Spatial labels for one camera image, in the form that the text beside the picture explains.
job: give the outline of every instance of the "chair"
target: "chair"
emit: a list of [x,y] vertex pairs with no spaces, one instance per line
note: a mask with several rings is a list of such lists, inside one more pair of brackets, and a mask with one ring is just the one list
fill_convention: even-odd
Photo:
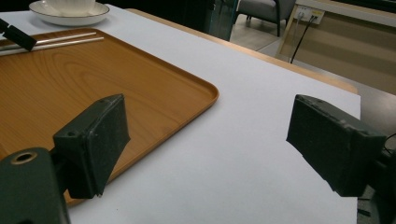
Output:
[[294,4],[295,0],[240,0],[233,23],[239,14],[247,15],[247,20],[254,17],[273,22],[277,25],[277,36],[280,36],[280,22],[286,20],[288,23]]

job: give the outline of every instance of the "wall socket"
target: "wall socket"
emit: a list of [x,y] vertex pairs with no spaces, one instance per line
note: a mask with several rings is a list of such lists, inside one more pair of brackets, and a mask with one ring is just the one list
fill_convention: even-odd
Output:
[[324,11],[312,7],[297,6],[296,13],[294,14],[294,19],[298,19],[299,15],[303,16],[302,18],[300,18],[301,21],[309,21],[311,19],[311,16],[316,16],[317,18],[312,21],[312,23],[320,24],[321,19],[324,15]]

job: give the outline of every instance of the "floor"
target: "floor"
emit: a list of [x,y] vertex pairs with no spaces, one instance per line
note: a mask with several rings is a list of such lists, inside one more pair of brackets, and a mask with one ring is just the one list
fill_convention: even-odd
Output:
[[[281,35],[284,34],[285,28],[286,23],[283,21],[281,23]],[[275,57],[280,38],[276,36],[275,24],[254,18],[247,21],[245,15],[240,15],[233,26],[230,42]],[[337,76],[306,63],[294,60],[294,64],[316,71],[324,76],[335,77],[355,86],[361,96],[361,120],[384,135],[396,133],[395,95],[362,85],[359,82]],[[396,139],[389,139],[387,147],[396,148]],[[370,218],[370,202],[365,200],[371,198],[373,193],[374,191],[368,187],[361,199],[358,200],[358,224],[376,224]]]

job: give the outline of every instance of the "cup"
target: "cup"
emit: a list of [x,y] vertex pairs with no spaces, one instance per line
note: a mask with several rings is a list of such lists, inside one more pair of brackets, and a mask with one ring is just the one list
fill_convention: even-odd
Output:
[[45,0],[65,17],[87,16],[96,0]]

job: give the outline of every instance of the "table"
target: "table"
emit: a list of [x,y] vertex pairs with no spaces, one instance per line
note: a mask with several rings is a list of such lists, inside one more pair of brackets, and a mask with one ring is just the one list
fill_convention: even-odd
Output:
[[[69,29],[30,12],[0,17],[28,34]],[[200,36],[110,6],[93,26],[213,83],[218,101],[124,174],[72,223],[354,223],[341,198],[286,142],[295,94],[360,116],[360,97]]]
[[204,38],[204,39],[207,39],[207,40],[210,40],[210,41],[213,41],[215,43],[221,44],[221,45],[226,46],[228,48],[236,49],[236,50],[238,50],[240,52],[243,52],[243,53],[245,53],[245,54],[247,54],[249,56],[258,58],[258,59],[266,61],[268,63],[272,63],[272,64],[275,64],[275,65],[287,68],[287,69],[289,69],[289,70],[291,70],[293,72],[296,72],[296,73],[298,73],[300,75],[307,76],[307,77],[312,77],[312,78],[314,78],[316,80],[325,82],[325,83],[327,83],[329,85],[333,85],[333,86],[338,87],[340,89],[343,89],[345,91],[358,93],[358,90],[357,90],[357,88],[354,85],[348,84],[344,80],[341,81],[338,78],[323,76],[323,75],[320,75],[320,74],[318,74],[316,72],[312,72],[311,70],[304,69],[301,66],[296,66],[296,65],[290,64],[290,63],[285,63],[283,61],[280,61],[279,59],[267,56],[265,54],[261,54],[258,51],[255,51],[255,50],[252,50],[252,49],[243,48],[243,47],[235,45],[235,44],[233,44],[233,43],[231,43],[229,41],[225,41],[223,39],[216,38],[216,37],[214,37],[212,35],[207,35],[207,34],[201,33],[199,31],[193,30],[193,29],[188,28],[186,26],[182,26],[182,25],[179,25],[177,23],[164,20],[162,18],[150,15],[150,14],[145,13],[145,12],[140,11],[140,10],[136,10],[136,9],[133,9],[133,8],[129,8],[128,10],[133,12],[133,13],[135,13],[135,14],[143,16],[145,18],[151,19],[153,21],[157,21],[157,22],[160,22],[162,24],[171,26],[173,28],[177,28],[178,30],[187,32],[187,33],[192,34],[192,35],[199,36],[201,38]]

